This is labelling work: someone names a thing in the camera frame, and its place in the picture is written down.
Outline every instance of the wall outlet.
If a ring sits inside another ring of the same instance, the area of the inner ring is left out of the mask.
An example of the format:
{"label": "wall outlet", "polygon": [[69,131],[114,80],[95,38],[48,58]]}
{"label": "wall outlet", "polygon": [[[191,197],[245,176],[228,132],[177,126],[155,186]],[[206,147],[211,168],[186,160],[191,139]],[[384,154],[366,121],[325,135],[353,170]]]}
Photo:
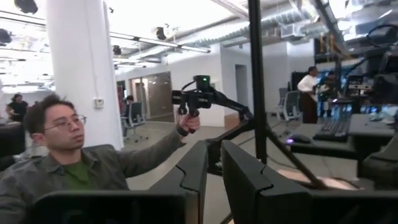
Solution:
{"label": "wall outlet", "polygon": [[94,99],[94,108],[96,109],[104,108],[104,99]]}

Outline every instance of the gray jacket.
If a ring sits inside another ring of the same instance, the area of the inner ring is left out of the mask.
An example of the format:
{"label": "gray jacket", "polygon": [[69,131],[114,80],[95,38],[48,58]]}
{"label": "gray jacket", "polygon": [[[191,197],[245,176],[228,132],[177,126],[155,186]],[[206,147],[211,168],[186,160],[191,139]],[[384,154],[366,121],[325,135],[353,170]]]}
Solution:
{"label": "gray jacket", "polygon": [[[161,165],[181,146],[176,130],[153,146],[137,151],[115,151],[109,145],[83,150],[83,161],[99,190],[128,190],[126,178]],[[62,166],[50,156],[21,162],[8,168],[0,180],[0,221],[25,222],[26,212],[36,200],[56,190],[67,190]]]}

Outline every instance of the black hair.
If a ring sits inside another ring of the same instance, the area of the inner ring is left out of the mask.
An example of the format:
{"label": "black hair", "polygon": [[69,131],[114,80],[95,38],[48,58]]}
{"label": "black hair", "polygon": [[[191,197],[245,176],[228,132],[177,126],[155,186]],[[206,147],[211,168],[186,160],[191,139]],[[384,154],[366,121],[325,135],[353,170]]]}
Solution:
{"label": "black hair", "polygon": [[56,94],[45,97],[42,101],[33,105],[24,117],[24,127],[30,135],[44,132],[45,112],[55,105],[65,105],[75,110],[73,103],[61,100]]}
{"label": "black hair", "polygon": [[134,97],[133,97],[132,95],[128,95],[128,96],[126,97],[126,100],[134,101]]}
{"label": "black hair", "polygon": [[15,95],[11,98],[11,101],[13,101],[13,102],[16,101],[18,97],[22,97],[22,95],[19,94],[19,93],[15,94]]}
{"label": "black hair", "polygon": [[312,71],[314,71],[315,69],[317,69],[316,66],[311,66],[308,68],[308,72],[311,73]]}

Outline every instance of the brown skirt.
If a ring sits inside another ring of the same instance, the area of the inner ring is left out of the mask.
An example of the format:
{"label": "brown skirt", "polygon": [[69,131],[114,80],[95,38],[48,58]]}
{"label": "brown skirt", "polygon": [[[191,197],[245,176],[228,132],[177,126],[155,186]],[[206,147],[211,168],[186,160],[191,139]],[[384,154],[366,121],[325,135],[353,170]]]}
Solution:
{"label": "brown skirt", "polygon": [[303,124],[316,124],[318,122],[317,102],[309,93],[302,93]]}

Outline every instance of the eyeglasses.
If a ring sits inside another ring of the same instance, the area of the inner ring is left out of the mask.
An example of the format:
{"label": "eyeglasses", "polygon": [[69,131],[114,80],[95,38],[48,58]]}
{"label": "eyeglasses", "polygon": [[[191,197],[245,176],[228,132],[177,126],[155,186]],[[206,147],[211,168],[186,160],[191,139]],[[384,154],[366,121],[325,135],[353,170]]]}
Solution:
{"label": "eyeglasses", "polygon": [[52,128],[58,128],[61,131],[68,131],[70,129],[70,126],[72,123],[75,123],[77,126],[83,126],[86,124],[86,120],[87,117],[83,116],[83,115],[79,115],[76,118],[73,118],[71,121],[57,121],[57,123],[50,127],[50,128],[46,128],[44,129],[44,131],[48,130],[48,129],[52,129]]}

